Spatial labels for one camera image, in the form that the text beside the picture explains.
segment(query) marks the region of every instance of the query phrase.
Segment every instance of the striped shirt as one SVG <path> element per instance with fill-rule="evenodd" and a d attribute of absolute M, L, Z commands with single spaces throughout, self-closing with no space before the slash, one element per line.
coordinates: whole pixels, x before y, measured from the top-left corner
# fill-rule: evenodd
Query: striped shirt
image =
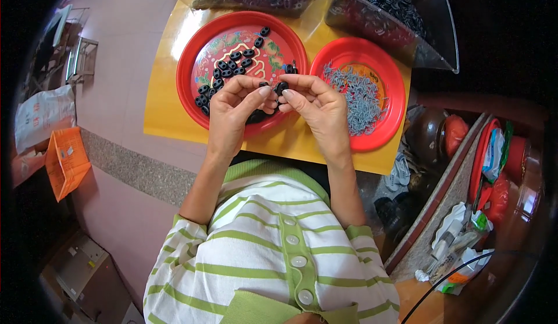
<path fill-rule="evenodd" d="M 353 306 L 360 323 L 397 322 L 399 297 L 372 231 L 344 230 L 328 205 L 299 170 L 264 160 L 230 167 L 208 227 L 175 217 L 147 281 L 146 320 L 225 322 L 236 294 L 252 293 L 288 313 Z"/>

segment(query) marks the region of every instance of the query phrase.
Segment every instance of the yellow table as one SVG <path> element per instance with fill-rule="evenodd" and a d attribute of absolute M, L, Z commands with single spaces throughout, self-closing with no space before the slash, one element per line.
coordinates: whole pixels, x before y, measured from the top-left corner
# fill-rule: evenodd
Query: yellow table
<path fill-rule="evenodd" d="M 347 35 L 325 24 L 323 17 L 329 1 L 316 0 L 300 19 L 282 19 L 302 40 L 310 62 L 327 43 Z M 208 131 L 190 118 L 178 98 L 175 80 L 176 66 L 184 47 L 198 28 L 230 11 L 192 11 L 188 7 L 191 3 L 192 0 L 178 0 L 164 28 L 151 70 L 143 132 L 206 144 Z M 405 106 L 407 106 L 411 69 L 397 60 L 394 61 L 403 76 L 406 92 Z M 405 118 L 395 136 L 386 145 L 372 152 L 353 154 L 356 170 L 384 175 L 390 173 L 401 139 L 404 121 Z M 296 114 L 291 114 L 275 128 L 247 139 L 244 141 L 242 149 L 325 163 L 310 128 Z"/>

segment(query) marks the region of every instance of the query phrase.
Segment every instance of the wire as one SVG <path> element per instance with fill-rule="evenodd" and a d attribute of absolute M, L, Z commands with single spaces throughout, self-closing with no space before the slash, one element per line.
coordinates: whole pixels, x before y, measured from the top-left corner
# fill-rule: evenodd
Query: wire
<path fill-rule="evenodd" d="M 420 304 L 422 303 L 422 301 L 424 301 L 426 299 L 426 297 L 428 295 L 430 295 L 431 292 L 433 292 L 440 284 L 442 284 L 442 282 L 446 279 L 448 279 L 449 277 L 451 277 L 455 272 L 457 272 L 458 270 L 461 270 L 461 268 L 475 262 L 478 260 L 481 260 L 483 258 L 487 258 L 489 256 L 492 256 L 494 254 L 512 254 L 512 255 L 524 255 L 527 256 L 529 258 L 538 260 L 539 257 L 536 254 L 533 254 L 531 252 L 526 252 L 526 251 L 519 251 L 519 250 L 502 250 L 502 251 L 491 251 L 488 252 L 484 255 L 481 255 L 479 257 L 476 257 L 474 259 L 471 259 L 469 261 L 467 261 L 466 263 L 464 263 L 463 265 L 460 265 L 459 267 L 457 267 L 456 269 L 454 269 L 453 271 L 451 271 L 450 273 L 446 274 L 445 277 L 443 277 L 442 279 L 438 280 L 436 282 L 436 284 L 434 284 L 423 296 L 420 300 L 418 300 L 418 302 L 415 304 L 415 306 L 413 308 L 411 308 L 411 310 L 409 311 L 409 313 L 405 316 L 405 318 L 401 321 L 401 324 L 405 324 L 405 322 L 407 322 L 407 320 L 411 317 L 411 315 L 415 312 L 415 310 L 420 306 Z"/>

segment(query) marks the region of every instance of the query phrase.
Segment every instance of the person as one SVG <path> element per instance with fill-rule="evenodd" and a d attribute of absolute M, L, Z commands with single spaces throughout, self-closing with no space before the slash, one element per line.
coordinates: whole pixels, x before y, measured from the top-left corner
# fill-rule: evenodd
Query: person
<path fill-rule="evenodd" d="M 399 297 L 358 192 L 345 97 L 315 76 L 279 79 L 290 87 L 279 98 L 251 76 L 231 78 L 213 96 L 205 160 L 147 281 L 148 322 L 397 322 Z M 229 167 L 248 116 L 277 107 L 310 126 L 330 197 L 274 161 Z"/>

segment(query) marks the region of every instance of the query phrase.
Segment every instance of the orange plastic crate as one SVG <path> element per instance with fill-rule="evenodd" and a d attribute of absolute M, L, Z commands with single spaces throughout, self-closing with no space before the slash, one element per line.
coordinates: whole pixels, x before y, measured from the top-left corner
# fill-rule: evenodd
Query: orange plastic crate
<path fill-rule="evenodd" d="M 53 131 L 46 150 L 46 172 L 56 200 L 79 186 L 91 167 L 81 140 L 79 126 Z"/>

